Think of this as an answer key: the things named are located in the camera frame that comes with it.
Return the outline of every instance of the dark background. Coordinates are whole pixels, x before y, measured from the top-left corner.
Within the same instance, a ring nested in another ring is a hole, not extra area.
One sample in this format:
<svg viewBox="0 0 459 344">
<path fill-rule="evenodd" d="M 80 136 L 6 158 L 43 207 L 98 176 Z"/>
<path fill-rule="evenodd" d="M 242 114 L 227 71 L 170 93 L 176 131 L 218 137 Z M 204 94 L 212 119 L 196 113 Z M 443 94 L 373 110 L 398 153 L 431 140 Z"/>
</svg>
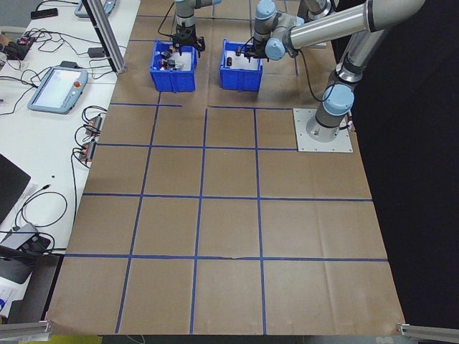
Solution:
<svg viewBox="0 0 459 344">
<path fill-rule="evenodd" d="M 338 10 L 362 3 L 340 0 Z M 346 43 L 333 43 L 338 58 Z M 459 1 L 427 0 L 394 27 L 355 96 L 361 155 L 405 320 L 457 329 Z"/>
</svg>

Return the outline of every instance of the touchscreen display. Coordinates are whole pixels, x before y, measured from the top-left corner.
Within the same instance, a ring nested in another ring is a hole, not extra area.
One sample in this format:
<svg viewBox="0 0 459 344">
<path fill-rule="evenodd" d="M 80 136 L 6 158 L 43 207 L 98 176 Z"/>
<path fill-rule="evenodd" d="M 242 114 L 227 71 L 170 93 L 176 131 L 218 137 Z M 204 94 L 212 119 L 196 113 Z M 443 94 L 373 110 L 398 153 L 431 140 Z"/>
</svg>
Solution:
<svg viewBox="0 0 459 344">
<path fill-rule="evenodd" d="M 61 108 L 65 98 L 73 87 L 81 72 L 73 70 L 54 70 L 47 84 L 42 88 L 34 105 L 47 108 Z"/>
</svg>

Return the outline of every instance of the power adapter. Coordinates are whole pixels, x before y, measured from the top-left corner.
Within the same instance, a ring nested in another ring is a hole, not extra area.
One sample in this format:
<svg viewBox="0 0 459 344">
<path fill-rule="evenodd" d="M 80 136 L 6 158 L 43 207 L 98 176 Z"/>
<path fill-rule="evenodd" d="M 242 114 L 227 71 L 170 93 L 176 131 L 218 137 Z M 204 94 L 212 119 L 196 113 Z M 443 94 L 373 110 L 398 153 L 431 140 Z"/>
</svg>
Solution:
<svg viewBox="0 0 459 344">
<path fill-rule="evenodd" d="M 87 54 L 89 57 L 105 57 L 105 51 L 102 47 L 89 48 Z"/>
<path fill-rule="evenodd" d="M 86 163 L 89 163 L 93 160 L 94 157 L 94 152 L 95 152 L 95 147 L 97 143 L 95 142 L 94 139 L 92 139 L 90 142 L 85 143 L 82 148 L 82 152 L 80 153 L 80 156 L 78 159 L 80 161 L 84 161 Z"/>
<path fill-rule="evenodd" d="M 64 67 L 64 68 L 80 68 L 80 66 L 78 66 L 78 63 L 76 62 L 72 62 L 72 61 L 62 61 L 59 65 L 59 67 Z"/>
<path fill-rule="evenodd" d="M 86 135 L 97 135 L 102 127 L 102 117 L 95 116 L 89 120 L 86 127 Z"/>
</svg>

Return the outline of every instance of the grid square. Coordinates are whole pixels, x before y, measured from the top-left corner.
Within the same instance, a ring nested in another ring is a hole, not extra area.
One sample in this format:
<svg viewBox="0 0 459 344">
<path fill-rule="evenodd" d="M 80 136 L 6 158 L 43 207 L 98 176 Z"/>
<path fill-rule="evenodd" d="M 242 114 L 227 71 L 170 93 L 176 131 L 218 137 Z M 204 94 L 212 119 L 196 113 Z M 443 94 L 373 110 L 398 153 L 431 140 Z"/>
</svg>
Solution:
<svg viewBox="0 0 459 344">
<path fill-rule="evenodd" d="M 262 201 L 263 255 L 324 257 L 316 207 L 315 202 Z"/>
<path fill-rule="evenodd" d="M 159 92 L 145 70 L 128 70 L 118 75 L 113 91 L 112 103 L 118 104 L 158 104 Z"/>
<path fill-rule="evenodd" d="M 291 110 L 257 110 L 258 147 L 296 148 Z"/>
<path fill-rule="evenodd" d="M 260 263 L 200 260 L 194 334 L 261 335 Z"/>
<path fill-rule="evenodd" d="M 256 196 L 255 152 L 207 149 L 204 195 Z"/>
<path fill-rule="evenodd" d="M 141 1 L 138 7 L 138 16 L 162 16 L 166 15 L 171 4 L 165 1 Z M 174 16 L 174 11 L 171 10 L 168 16 Z"/>
<path fill-rule="evenodd" d="M 221 4 L 215 6 L 214 17 L 228 19 L 250 19 L 249 1 L 222 1 Z"/>
<path fill-rule="evenodd" d="M 192 260 L 133 259 L 120 334 L 188 334 L 192 281 Z"/>
<path fill-rule="evenodd" d="M 262 196 L 371 198 L 360 155 L 355 152 L 260 151 L 259 159 Z"/>
<path fill-rule="evenodd" d="M 260 151 L 260 193 L 266 197 L 314 197 L 308 154 Z"/>
<path fill-rule="evenodd" d="M 160 36 L 156 33 L 161 24 L 163 17 L 157 16 L 137 16 L 136 20 L 134 21 L 134 26 L 132 28 L 131 37 L 132 39 L 144 39 L 147 41 L 151 41 L 152 39 L 164 39 L 165 37 Z M 172 16 L 168 16 L 166 21 L 161 28 L 162 32 L 170 33 L 173 29 L 173 20 Z"/>
<path fill-rule="evenodd" d="M 202 149 L 153 148 L 146 194 L 198 196 Z"/>
<path fill-rule="evenodd" d="M 155 114 L 156 107 L 111 105 L 99 142 L 149 145 Z"/>
<path fill-rule="evenodd" d="M 257 202 L 203 200 L 199 255 L 231 258 L 259 257 Z"/>
<path fill-rule="evenodd" d="M 115 333 L 127 263 L 121 258 L 65 257 L 47 313 L 53 333 Z"/>
<path fill-rule="evenodd" d="M 204 107 L 160 107 L 156 121 L 155 145 L 202 145 Z"/>
<path fill-rule="evenodd" d="M 397 334 L 404 323 L 388 262 L 326 262 L 336 332 Z"/>
<path fill-rule="evenodd" d="M 268 334 L 335 334 L 323 262 L 265 261 L 264 268 Z"/>
<path fill-rule="evenodd" d="M 98 146 L 85 192 L 139 194 L 147 155 L 147 148 Z"/>
<path fill-rule="evenodd" d="M 138 201 L 138 197 L 83 196 L 67 253 L 129 254 Z"/>
<path fill-rule="evenodd" d="M 255 147 L 253 110 L 210 108 L 207 146 Z"/>
<path fill-rule="evenodd" d="M 325 257 L 387 258 L 372 202 L 321 202 L 317 212 Z"/>
<path fill-rule="evenodd" d="M 143 198 L 135 254 L 193 256 L 198 200 Z"/>
<path fill-rule="evenodd" d="M 129 70 L 142 70 L 150 66 L 151 54 L 139 54 L 138 52 L 152 52 L 154 42 L 152 41 L 129 41 L 124 60 Z"/>
</svg>

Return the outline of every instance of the cable connector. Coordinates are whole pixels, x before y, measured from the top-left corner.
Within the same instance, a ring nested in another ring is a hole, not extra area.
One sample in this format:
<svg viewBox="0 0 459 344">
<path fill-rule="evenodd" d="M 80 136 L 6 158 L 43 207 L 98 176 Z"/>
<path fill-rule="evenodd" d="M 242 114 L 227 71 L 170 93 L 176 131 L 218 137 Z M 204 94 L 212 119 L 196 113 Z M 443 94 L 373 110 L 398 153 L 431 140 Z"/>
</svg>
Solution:
<svg viewBox="0 0 459 344">
<path fill-rule="evenodd" d="M 102 117 L 95 116 L 89 120 L 89 123 L 85 125 L 86 135 L 97 136 L 100 134 L 102 128 Z"/>
<path fill-rule="evenodd" d="M 86 163 L 89 163 L 93 160 L 94 157 L 94 152 L 95 152 L 95 147 L 97 143 L 95 142 L 94 139 L 92 139 L 90 142 L 84 144 L 82 146 L 82 151 L 80 153 L 80 156 L 78 159 L 80 161 L 84 161 Z"/>
</svg>

